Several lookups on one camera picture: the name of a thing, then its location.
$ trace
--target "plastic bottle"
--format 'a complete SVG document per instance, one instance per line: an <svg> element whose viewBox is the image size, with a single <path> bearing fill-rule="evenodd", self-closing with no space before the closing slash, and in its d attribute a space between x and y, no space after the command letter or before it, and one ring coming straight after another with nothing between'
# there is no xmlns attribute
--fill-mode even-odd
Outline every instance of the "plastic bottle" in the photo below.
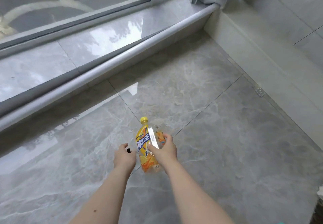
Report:
<svg viewBox="0 0 323 224"><path fill-rule="evenodd" d="M139 153L139 159L142 170L146 172L158 172L162 170L161 165L157 162L155 156L147 148L148 142L156 148L162 148L166 143L163 132L155 125L148 124L148 118L140 119L142 127L136 135L136 143Z"/></svg>

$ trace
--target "hand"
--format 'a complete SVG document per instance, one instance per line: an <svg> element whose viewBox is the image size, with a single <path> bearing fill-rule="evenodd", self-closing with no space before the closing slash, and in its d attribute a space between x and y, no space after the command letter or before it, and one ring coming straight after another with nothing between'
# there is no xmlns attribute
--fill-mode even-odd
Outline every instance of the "hand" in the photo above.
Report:
<svg viewBox="0 0 323 224"><path fill-rule="evenodd" d="M122 168L131 174L133 168L136 165L136 150L133 150L131 153L128 153L126 147L128 143L121 144L119 149L114 152L114 168Z"/></svg>
<svg viewBox="0 0 323 224"><path fill-rule="evenodd" d="M173 162L177 161L177 148L173 143L173 137L169 134L163 134L167 139L163 148L155 148L151 142L148 143L149 151L154 154L157 161L163 166L165 172L167 173L168 165L172 165Z"/></svg>

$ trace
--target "forearm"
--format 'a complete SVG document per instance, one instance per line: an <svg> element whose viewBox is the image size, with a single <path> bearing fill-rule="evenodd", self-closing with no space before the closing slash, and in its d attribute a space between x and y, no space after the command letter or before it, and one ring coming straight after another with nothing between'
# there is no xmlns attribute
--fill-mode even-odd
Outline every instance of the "forearm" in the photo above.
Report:
<svg viewBox="0 0 323 224"><path fill-rule="evenodd" d="M165 168L183 224L233 224L222 208L206 194L179 162Z"/></svg>
<svg viewBox="0 0 323 224"><path fill-rule="evenodd" d="M117 224L129 176L125 169L113 169L70 224Z"/></svg>

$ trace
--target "floor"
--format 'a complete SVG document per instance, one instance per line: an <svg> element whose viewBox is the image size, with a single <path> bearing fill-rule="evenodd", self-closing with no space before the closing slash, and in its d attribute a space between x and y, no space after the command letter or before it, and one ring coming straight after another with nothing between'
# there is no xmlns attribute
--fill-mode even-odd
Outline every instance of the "floor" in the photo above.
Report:
<svg viewBox="0 0 323 224"><path fill-rule="evenodd" d="M147 116L242 224L309 223L323 153L200 31L0 135L0 223L67 223ZM164 172L129 178L119 223L180 223Z"/></svg>

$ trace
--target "yellow bottle cap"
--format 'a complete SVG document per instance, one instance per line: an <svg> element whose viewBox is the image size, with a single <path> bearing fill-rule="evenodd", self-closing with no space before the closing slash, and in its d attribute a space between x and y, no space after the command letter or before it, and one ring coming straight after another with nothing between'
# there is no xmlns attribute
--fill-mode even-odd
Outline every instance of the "yellow bottle cap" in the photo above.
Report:
<svg viewBox="0 0 323 224"><path fill-rule="evenodd" d="M140 123L142 124L143 122L148 122L148 118L147 117L141 117Z"/></svg>

